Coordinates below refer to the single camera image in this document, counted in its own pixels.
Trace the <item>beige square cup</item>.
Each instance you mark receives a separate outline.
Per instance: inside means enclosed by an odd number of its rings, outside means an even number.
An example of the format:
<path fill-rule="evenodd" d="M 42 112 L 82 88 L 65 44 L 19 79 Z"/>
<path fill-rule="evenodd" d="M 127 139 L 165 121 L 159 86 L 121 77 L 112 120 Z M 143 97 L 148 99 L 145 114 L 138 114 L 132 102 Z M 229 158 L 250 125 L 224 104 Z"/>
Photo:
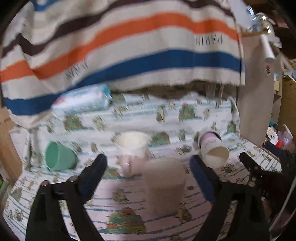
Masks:
<path fill-rule="evenodd" d="M 148 161 L 142 176 L 149 213 L 167 215 L 179 209 L 187 181 L 186 169 L 181 161 L 175 158 Z"/>

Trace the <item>green plastic cup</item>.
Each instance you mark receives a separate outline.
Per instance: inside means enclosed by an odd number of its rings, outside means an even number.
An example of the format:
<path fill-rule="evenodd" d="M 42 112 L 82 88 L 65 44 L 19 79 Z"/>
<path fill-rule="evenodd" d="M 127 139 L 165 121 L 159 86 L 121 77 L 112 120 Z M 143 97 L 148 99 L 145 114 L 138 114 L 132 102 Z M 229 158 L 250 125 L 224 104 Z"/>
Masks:
<path fill-rule="evenodd" d="M 45 151 L 45 165 L 53 171 L 72 169 L 77 164 L 76 154 L 68 147 L 50 142 Z"/>

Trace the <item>white purple mug lying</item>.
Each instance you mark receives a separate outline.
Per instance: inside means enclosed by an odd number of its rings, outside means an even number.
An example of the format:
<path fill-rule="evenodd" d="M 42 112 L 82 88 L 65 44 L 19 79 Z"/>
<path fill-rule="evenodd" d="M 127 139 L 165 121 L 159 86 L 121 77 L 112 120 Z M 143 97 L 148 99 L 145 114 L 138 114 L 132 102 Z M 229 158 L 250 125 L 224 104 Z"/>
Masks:
<path fill-rule="evenodd" d="M 211 128 L 201 129 L 197 144 L 201 152 L 201 160 L 207 167 L 220 168 L 229 159 L 229 150 L 222 142 L 220 134 Z"/>

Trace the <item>wooden door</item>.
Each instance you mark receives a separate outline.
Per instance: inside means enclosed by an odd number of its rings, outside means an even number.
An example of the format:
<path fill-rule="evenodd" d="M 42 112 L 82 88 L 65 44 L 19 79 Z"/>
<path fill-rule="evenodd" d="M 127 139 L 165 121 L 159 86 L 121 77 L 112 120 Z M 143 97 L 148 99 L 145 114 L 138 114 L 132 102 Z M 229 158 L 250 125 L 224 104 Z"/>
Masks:
<path fill-rule="evenodd" d="M 3 167 L 3 174 L 11 186 L 15 185 L 22 173 L 22 161 L 10 136 L 10 131 L 15 126 L 8 109 L 1 108 L 1 167 Z"/>

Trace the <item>cat pattern bed sheet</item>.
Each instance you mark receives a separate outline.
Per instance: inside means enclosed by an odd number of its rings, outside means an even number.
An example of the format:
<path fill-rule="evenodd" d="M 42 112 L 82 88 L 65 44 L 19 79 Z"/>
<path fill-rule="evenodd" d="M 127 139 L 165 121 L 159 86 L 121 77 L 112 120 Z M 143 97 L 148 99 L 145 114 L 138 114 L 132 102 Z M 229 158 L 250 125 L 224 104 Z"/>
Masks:
<path fill-rule="evenodd" d="M 23 171 L 3 211 L 8 226 L 26 237 L 30 210 L 44 180 L 66 181 L 90 166 L 98 154 L 107 168 L 85 209 L 105 240 L 192 240 L 211 209 L 190 170 L 191 156 L 200 154 L 198 137 L 210 128 L 229 151 L 225 164 L 215 166 L 219 177 L 246 184 L 249 172 L 239 160 L 245 152 L 263 170 L 279 172 L 280 163 L 260 147 L 242 138 L 239 113 L 232 99 L 210 100 L 191 92 L 173 99 L 153 95 L 115 94 L 106 110 L 52 116 L 32 130 L 13 135 L 23 149 Z M 173 158 L 159 172 L 172 181 L 173 169 L 186 183 L 174 213 L 150 214 L 142 177 L 145 161 Z"/>

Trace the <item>pink white ceramic mug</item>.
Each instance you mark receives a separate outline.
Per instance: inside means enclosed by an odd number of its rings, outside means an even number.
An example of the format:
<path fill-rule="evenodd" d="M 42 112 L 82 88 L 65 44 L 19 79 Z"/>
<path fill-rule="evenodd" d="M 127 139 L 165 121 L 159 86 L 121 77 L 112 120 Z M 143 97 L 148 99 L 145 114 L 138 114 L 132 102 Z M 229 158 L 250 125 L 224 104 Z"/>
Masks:
<path fill-rule="evenodd" d="M 148 136 L 143 132 L 124 132 L 114 143 L 123 175 L 127 178 L 140 175 L 149 159 Z"/>

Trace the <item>white paper roll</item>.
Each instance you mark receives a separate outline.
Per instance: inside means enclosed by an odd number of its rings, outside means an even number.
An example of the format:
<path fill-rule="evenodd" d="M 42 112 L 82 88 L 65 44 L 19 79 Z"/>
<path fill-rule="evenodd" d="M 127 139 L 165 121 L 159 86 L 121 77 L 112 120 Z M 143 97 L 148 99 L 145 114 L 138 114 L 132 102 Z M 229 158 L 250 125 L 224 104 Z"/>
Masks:
<path fill-rule="evenodd" d="M 260 42 L 262 45 L 262 51 L 263 51 L 265 62 L 269 64 L 273 63 L 275 60 L 275 56 L 271 48 L 271 45 L 269 44 L 269 39 L 266 34 L 260 35 Z"/>

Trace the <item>baby wipes pack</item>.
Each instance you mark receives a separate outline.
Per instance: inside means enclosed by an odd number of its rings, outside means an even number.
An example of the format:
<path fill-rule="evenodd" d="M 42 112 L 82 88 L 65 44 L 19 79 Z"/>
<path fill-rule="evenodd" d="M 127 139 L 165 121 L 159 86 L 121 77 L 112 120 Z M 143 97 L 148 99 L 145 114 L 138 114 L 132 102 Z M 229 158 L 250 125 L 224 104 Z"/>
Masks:
<path fill-rule="evenodd" d="M 64 116 L 108 109 L 111 91 L 106 84 L 94 84 L 62 94 L 52 104 L 51 110 L 57 118 Z"/>

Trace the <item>clear water bottle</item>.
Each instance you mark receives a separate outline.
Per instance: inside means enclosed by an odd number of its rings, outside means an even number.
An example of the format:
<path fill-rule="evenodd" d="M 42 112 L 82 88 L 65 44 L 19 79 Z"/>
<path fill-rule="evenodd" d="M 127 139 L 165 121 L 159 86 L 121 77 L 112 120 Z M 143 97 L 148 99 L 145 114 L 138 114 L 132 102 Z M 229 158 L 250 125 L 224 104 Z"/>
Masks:
<path fill-rule="evenodd" d="M 249 15 L 249 18 L 251 20 L 251 25 L 248 28 L 249 32 L 260 32 L 261 31 L 261 24 L 260 21 L 257 19 L 257 16 L 254 13 L 254 10 L 251 6 L 246 7 L 246 11 Z"/>

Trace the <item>striped Paris cloth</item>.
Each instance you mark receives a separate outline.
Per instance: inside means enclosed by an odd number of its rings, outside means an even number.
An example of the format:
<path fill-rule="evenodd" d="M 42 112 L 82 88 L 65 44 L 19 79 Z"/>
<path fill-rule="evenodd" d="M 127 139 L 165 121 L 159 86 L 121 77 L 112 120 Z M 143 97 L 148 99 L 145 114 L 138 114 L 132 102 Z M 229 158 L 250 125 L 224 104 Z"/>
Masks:
<path fill-rule="evenodd" d="M 245 84 L 228 1 L 29 1 L 8 19 L 1 90 L 11 120 L 24 128 L 60 95 L 93 84 Z"/>

